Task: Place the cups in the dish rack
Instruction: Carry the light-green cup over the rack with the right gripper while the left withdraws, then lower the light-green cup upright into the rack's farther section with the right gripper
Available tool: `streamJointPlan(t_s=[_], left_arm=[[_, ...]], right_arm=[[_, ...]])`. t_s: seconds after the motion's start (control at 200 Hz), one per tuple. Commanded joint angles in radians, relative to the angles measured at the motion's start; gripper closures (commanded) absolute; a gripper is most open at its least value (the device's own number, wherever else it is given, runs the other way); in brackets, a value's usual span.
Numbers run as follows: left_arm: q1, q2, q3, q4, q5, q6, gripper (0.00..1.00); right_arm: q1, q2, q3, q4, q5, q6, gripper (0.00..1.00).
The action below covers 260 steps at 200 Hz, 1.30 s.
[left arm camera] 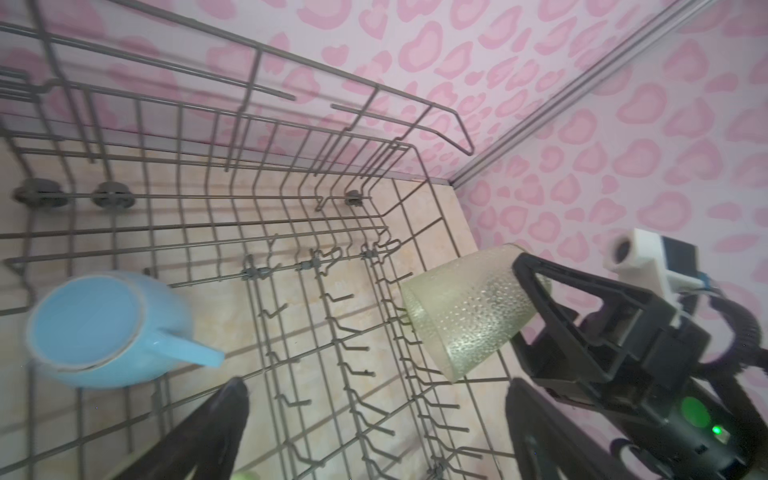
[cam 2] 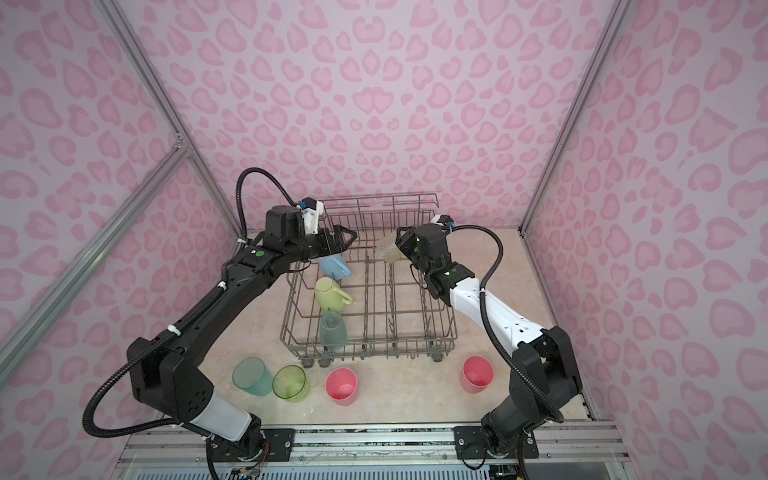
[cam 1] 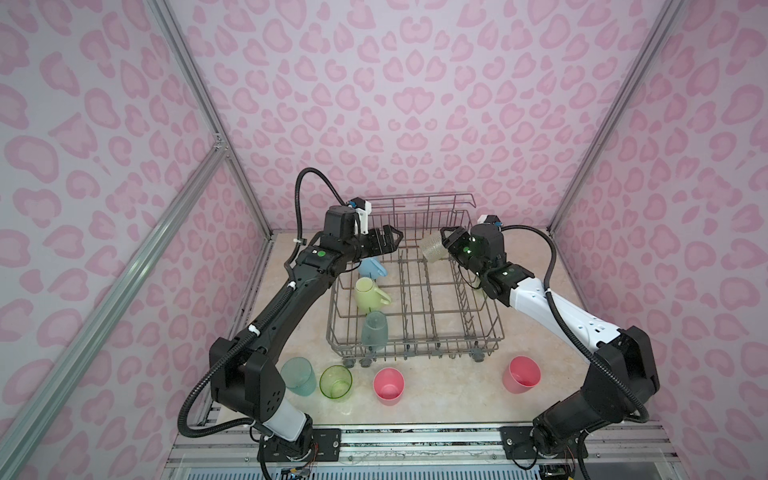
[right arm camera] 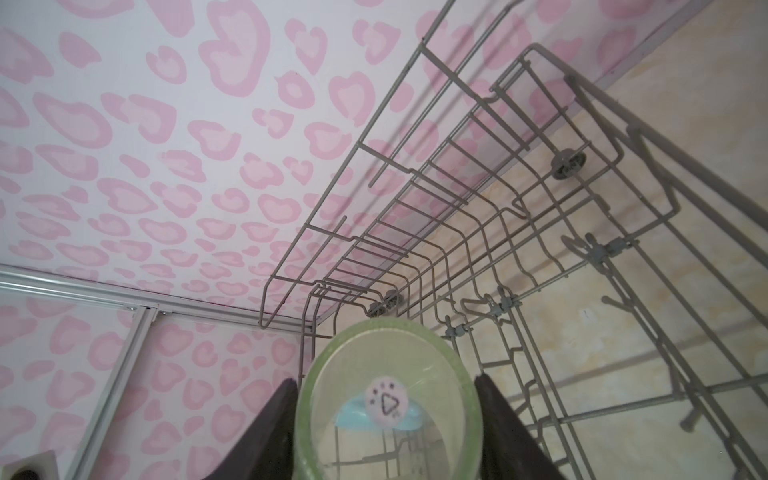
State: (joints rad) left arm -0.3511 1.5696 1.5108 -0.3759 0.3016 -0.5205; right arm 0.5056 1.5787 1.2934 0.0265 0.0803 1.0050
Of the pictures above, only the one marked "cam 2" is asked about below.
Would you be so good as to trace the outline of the teal textured plastic cup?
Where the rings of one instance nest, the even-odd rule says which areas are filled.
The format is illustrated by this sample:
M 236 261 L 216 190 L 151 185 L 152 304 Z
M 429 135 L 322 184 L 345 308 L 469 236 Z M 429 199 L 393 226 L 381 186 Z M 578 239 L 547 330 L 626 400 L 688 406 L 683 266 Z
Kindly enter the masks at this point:
M 344 349 L 348 341 L 346 324 L 339 312 L 328 311 L 320 318 L 319 341 L 329 352 Z

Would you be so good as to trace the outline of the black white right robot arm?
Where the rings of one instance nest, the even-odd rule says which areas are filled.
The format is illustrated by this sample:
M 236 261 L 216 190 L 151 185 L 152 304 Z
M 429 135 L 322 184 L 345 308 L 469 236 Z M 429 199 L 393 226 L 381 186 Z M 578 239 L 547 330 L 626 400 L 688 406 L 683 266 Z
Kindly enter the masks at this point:
M 449 251 L 448 236 L 464 230 L 488 235 L 497 247 L 494 262 L 480 278 Z M 583 392 L 571 339 L 562 328 L 530 321 L 492 294 L 489 282 L 504 255 L 498 235 L 478 225 L 456 226 L 443 215 L 436 222 L 398 228 L 395 246 L 422 275 L 431 297 L 482 327 L 511 370 L 507 397 L 481 419 L 485 451 L 517 453 L 536 428 L 562 423 L 562 408 Z

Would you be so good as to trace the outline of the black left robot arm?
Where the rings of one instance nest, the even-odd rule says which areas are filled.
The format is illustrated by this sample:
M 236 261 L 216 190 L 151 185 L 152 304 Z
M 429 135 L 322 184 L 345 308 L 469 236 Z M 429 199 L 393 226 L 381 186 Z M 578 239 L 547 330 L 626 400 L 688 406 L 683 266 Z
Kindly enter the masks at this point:
M 264 437 L 260 419 L 216 393 L 199 366 L 236 317 L 298 263 L 346 252 L 355 231 L 332 225 L 306 229 L 305 213 L 287 205 L 270 209 L 264 230 L 242 242 L 227 260 L 220 281 L 179 321 L 153 340 L 134 341 L 128 355 L 134 398 L 163 414 L 161 425 L 178 425 L 249 455 Z

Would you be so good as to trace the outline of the green transparent plastic cup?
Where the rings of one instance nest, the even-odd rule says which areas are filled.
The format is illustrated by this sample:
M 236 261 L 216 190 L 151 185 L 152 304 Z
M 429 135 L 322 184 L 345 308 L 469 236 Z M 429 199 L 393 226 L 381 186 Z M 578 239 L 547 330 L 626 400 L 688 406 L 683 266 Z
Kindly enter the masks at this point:
M 281 368 L 273 377 L 272 391 L 281 400 L 301 402 L 309 394 L 310 384 L 305 370 L 297 365 Z

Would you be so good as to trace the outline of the teal plastic cup front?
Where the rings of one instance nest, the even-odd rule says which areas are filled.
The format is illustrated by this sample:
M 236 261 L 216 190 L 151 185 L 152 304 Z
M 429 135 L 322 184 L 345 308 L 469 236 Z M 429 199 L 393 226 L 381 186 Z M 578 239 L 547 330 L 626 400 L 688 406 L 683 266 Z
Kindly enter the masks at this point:
M 258 357 L 241 360 L 235 366 L 231 378 L 238 389 L 251 395 L 265 397 L 272 392 L 273 376 Z

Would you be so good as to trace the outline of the pale yellow plastic cup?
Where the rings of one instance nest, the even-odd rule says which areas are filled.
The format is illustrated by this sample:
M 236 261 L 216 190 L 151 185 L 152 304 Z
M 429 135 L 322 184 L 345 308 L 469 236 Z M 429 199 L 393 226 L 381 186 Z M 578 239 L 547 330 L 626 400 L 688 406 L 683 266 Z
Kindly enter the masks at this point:
M 397 246 L 398 232 L 391 231 L 376 243 L 377 256 L 387 264 L 406 260 L 407 257 Z

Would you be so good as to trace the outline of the light blue ceramic mug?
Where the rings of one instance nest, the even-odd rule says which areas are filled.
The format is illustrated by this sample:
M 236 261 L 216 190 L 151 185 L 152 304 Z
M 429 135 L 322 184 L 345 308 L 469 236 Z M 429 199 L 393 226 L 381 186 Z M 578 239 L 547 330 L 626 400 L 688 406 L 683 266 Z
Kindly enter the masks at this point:
M 326 277 L 340 281 L 350 277 L 352 272 L 341 254 L 333 254 L 317 259 L 319 268 Z

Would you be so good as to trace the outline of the light green ceramic mug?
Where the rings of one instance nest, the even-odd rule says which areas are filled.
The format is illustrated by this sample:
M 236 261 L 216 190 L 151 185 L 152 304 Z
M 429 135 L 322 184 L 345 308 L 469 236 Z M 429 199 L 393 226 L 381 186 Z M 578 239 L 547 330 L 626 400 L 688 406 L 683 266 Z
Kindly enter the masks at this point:
M 353 298 L 329 277 L 322 277 L 316 281 L 314 296 L 323 313 L 341 312 L 347 306 L 354 304 Z

